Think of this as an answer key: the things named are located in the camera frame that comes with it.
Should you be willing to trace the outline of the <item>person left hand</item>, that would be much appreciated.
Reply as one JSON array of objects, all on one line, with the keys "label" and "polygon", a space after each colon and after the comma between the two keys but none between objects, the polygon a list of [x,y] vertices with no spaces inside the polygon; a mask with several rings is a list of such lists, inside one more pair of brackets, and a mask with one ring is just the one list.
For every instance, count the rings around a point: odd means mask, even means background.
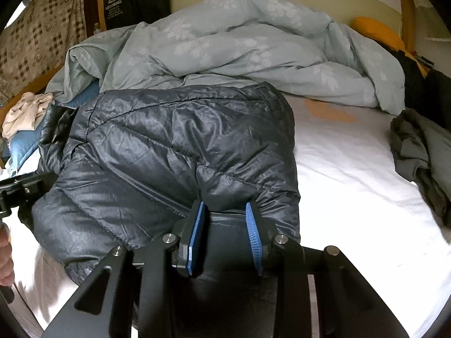
[{"label": "person left hand", "polygon": [[2,224],[0,231],[0,285],[11,287],[14,281],[15,273],[10,233],[7,225]]}]

